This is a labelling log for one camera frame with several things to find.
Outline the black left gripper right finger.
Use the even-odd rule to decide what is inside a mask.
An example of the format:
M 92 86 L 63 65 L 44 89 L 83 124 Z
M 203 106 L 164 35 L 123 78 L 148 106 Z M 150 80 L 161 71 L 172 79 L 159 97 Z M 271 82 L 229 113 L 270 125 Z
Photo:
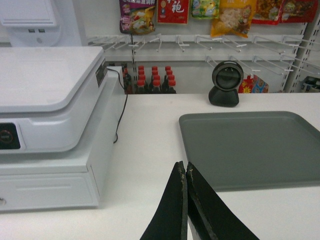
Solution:
M 188 216 L 201 240 L 257 240 L 191 162 L 186 172 Z

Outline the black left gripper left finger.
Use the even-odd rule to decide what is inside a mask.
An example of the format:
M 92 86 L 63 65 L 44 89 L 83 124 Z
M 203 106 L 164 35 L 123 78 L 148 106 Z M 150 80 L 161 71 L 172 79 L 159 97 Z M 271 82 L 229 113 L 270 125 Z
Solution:
M 184 164 L 176 162 L 142 240 L 186 240 L 188 238 L 188 188 Z

